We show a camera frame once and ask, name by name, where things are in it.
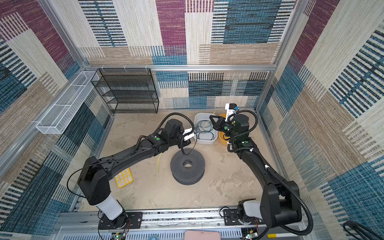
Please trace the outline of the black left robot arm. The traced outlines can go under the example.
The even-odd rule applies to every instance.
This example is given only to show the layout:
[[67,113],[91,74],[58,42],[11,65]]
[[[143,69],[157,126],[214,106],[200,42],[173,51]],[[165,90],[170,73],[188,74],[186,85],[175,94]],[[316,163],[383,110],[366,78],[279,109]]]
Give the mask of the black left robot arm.
[[110,180],[131,166],[166,152],[172,146],[183,149],[195,133],[193,121],[181,113],[168,114],[157,129],[147,136],[139,136],[135,145],[117,154],[97,159],[90,157],[77,170],[77,181],[89,205],[96,206],[104,216],[121,228],[127,221],[126,212],[113,197]]

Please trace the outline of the dark grey foam spool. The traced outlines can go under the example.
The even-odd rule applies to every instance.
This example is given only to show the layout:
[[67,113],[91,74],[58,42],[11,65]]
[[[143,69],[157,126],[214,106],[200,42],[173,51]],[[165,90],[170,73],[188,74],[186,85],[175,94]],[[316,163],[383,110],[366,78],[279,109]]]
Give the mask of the dark grey foam spool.
[[185,186],[199,182],[204,176],[205,166],[205,159],[197,150],[192,150],[189,155],[183,155],[182,151],[179,151],[172,157],[170,163],[174,179]]

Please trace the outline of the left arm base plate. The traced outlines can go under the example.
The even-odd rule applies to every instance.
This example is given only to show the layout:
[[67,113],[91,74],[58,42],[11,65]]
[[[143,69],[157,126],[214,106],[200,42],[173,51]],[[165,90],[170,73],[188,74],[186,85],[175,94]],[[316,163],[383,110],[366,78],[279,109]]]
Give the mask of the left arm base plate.
[[116,219],[110,220],[105,214],[99,223],[99,230],[139,229],[142,224],[143,212],[125,212]]

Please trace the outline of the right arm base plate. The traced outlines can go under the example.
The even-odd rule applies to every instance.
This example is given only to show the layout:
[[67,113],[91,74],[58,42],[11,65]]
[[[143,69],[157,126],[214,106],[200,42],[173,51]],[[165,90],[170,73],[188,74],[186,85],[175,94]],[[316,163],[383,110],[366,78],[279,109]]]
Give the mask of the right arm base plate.
[[264,221],[255,217],[241,218],[238,210],[223,208],[219,211],[220,216],[224,219],[225,226],[240,226],[240,225],[262,225]]

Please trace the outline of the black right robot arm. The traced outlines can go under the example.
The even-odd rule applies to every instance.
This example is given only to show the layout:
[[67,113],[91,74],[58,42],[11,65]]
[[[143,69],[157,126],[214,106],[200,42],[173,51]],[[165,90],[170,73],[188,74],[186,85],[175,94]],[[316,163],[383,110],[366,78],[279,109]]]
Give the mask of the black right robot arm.
[[314,228],[312,214],[300,197],[294,181],[288,182],[262,156],[250,133],[258,125],[251,110],[238,110],[227,118],[210,116],[213,128],[229,137],[227,150],[235,153],[252,170],[263,188],[261,218],[271,229],[280,227],[289,233],[306,236]]

